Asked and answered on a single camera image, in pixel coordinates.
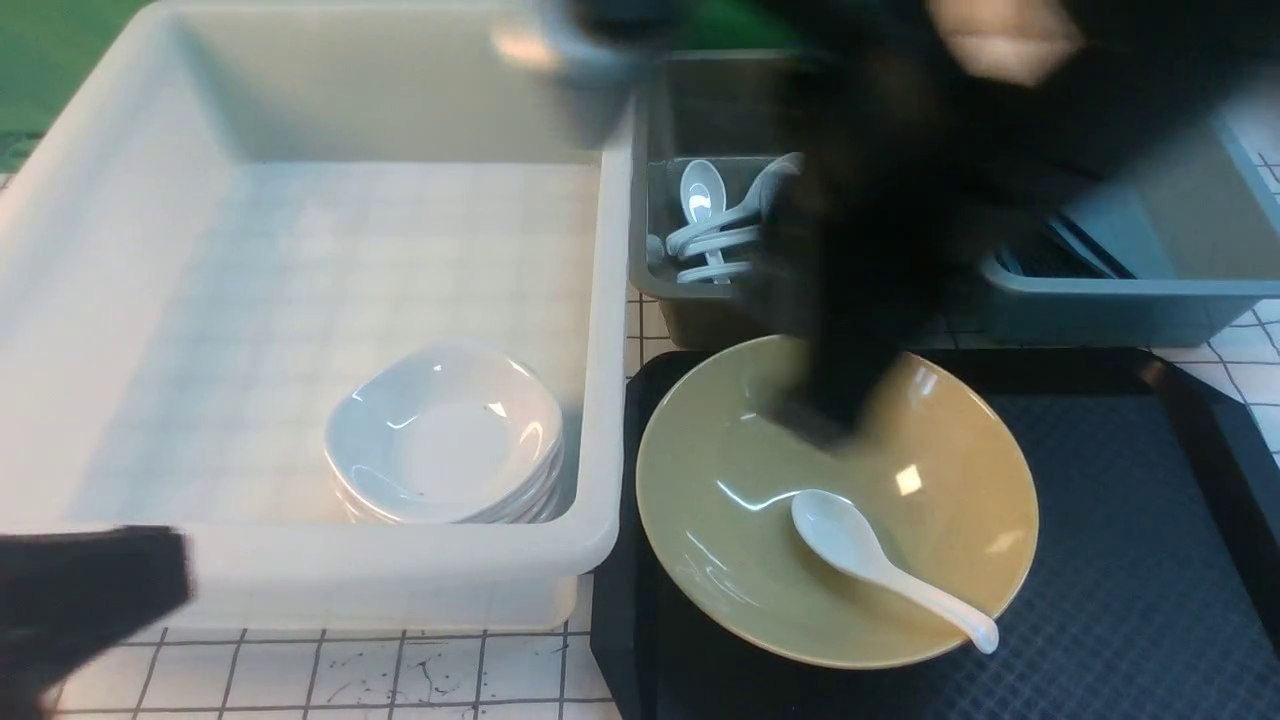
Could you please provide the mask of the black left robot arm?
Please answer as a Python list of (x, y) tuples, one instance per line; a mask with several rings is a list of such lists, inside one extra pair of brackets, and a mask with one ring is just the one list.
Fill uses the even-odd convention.
[(1, 716), (49, 719), (72, 673), (193, 596), (186, 538), (118, 527), (1, 538)]

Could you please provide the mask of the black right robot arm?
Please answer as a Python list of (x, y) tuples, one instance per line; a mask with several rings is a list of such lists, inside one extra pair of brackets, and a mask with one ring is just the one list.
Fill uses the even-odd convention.
[(810, 54), (782, 87), (803, 169), (748, 297), (804, 343), (772, 418), (818, 448), (986, 256), (1203, 119), (1277, 37), (1275, 1), (758, 6)]

